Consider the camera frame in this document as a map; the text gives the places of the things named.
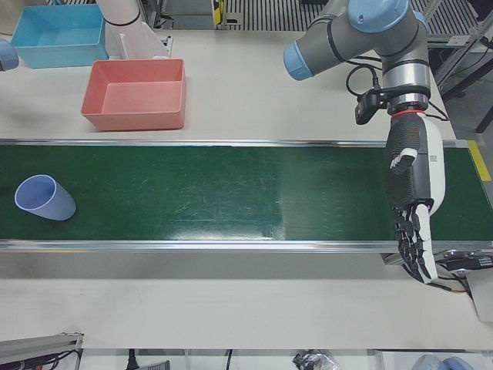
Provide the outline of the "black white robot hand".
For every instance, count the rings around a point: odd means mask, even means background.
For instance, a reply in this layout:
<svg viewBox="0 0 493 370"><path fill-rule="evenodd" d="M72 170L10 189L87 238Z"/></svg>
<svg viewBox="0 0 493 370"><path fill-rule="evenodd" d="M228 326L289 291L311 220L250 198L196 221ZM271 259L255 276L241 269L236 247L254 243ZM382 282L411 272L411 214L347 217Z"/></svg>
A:
<svg viewBox="0 0 493 370"><path fill-rule="evenodd" d="M385 147L386 191L394 213L398 250L415 280L434 286L431 215L446 191L444 149L437 126L418 110L397 113Z"/></svg>

